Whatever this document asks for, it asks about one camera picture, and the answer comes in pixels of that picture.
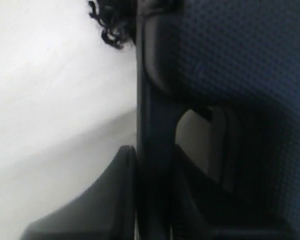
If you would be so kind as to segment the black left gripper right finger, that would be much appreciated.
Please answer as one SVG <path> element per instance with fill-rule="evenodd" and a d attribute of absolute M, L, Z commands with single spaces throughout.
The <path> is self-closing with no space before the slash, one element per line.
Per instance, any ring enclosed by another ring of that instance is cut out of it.
<path fill-rule="evenodd" d="M 136 55 L 140 237 L 211 240 L 175 137 L 187 110 L 215 104 L 215 2 L 138 1 Z"/>

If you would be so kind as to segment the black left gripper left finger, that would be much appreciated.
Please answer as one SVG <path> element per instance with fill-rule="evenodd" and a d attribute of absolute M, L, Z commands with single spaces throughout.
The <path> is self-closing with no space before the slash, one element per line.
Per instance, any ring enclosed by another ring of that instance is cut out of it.
<path fill-rule="evenodd" d="M 31 223 L 23 240 L 133 240 L 136 151 L 121 146 L 101 176 L 79 197 Z"/>

